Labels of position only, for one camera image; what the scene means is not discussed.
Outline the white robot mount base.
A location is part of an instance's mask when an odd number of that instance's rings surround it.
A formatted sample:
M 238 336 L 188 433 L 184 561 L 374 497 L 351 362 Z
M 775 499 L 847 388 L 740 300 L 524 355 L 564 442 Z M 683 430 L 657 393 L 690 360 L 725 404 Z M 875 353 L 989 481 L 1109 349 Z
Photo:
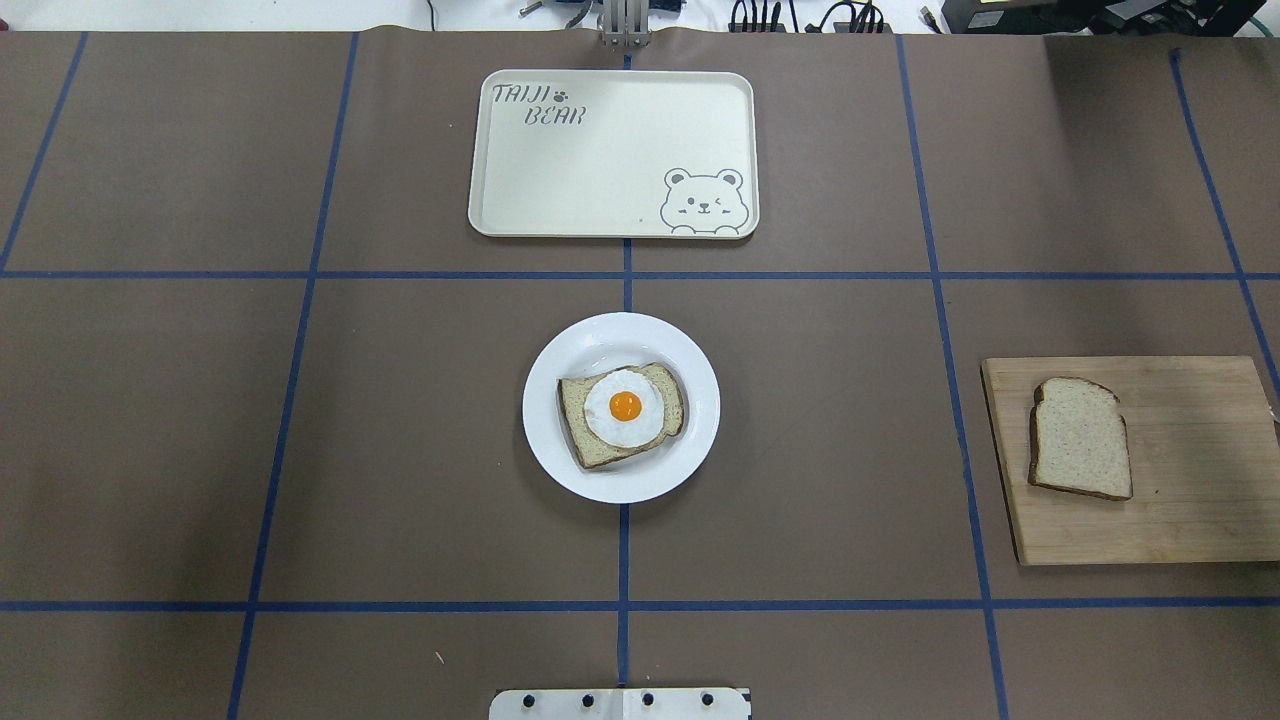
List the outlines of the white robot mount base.
M 750 691 L 731 687 L 502 691 L 489 719 L 751 719 Z

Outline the bread slice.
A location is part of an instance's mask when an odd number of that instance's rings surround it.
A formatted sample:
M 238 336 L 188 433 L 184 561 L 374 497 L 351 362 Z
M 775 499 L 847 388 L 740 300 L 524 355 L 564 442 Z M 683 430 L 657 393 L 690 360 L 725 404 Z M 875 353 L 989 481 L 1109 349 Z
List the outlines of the bread slice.
M 657 439 L 639 448 L 618 448 L 600 441 L 588 429 L 585 420 L 582 405 L 588 391 L 600 378 L 618 369 L 637 370 L 648 375 L 660 391 L 660 395 L 666 401 L 664 429 Z M 684 429 L 685 398 L 680 388 L 678 379 L 676 374 L 668 369 L 668 366 L 659 363 L 650 363 L 641 366 L 620 366 L 613 370 L 589 377 L 562 378 L 558 380 L 557 389 L 561 416 L 570 432 L 570 445 L 579 465 L 588 470 L 603 468 L 604 465 L 645 454 L 662 446 L 667 439 L 675 438 Z
M 1080 377 L 1039 383 L 1028 483 L 1114 502 L 1133 497 L 1126 423 L 1111 389 Z

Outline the fried egg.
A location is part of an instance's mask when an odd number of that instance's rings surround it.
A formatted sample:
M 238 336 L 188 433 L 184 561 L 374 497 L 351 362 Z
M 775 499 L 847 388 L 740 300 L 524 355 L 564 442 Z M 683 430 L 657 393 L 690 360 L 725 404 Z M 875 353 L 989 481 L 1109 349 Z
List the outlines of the fried egg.
M 584 401 L 588 429 L 618 448 L 657 439 L 666 424 L 666 401 L 648 375 L 618 369 L 600 378 Z

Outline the aluminium frame post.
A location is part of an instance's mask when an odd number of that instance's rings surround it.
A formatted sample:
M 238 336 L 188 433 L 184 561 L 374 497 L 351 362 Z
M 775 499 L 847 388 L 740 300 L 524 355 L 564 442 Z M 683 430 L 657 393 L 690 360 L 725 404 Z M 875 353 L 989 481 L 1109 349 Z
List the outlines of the aluminium frame post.
M 602 1 L 599 31 L 607 47 L 644 47 L 652 41 L 649 0 Z

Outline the white round plate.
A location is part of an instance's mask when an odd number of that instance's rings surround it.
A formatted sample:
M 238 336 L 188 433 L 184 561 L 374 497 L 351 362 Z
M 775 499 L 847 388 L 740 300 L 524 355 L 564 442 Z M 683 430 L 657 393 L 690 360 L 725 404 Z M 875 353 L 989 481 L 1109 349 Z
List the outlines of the white round plate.
M 558 382 L 645 363 L 675 374 L 685 401 L 682 430 L 630 459 L 582 468 Z M 572 324 L 540 351 L 525 382 L 522 420 L 535 459 L 566 489 L 604 503 L 640 503 L 685 483 L 707 459 L 721 423 L 721 388 L 708 356 L 680 328 L 644 314 L 607 313 Z

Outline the wooden cutting board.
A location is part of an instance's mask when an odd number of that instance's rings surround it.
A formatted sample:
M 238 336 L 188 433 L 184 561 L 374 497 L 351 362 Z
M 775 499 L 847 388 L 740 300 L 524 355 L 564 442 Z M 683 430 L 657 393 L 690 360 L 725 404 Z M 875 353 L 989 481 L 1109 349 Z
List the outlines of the wooden cutting board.
M 1277 559 L 1277 436 L 1252 357 L 989 357 L 980 374 L 1021 565 Z M 1036 391 L 1053 378 L 1117 396 L 1130 498 L 1032 484 Z

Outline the cream bear serving tray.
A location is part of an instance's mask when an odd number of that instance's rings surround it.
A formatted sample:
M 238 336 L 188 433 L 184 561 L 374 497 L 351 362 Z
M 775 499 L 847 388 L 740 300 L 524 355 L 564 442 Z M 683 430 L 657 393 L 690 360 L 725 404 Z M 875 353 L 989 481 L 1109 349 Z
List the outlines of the cream bear serving tray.
M 481 85 L 468 222 L 490 237 L 744 240 L 754 91 L 710 70 L 502 69 Z

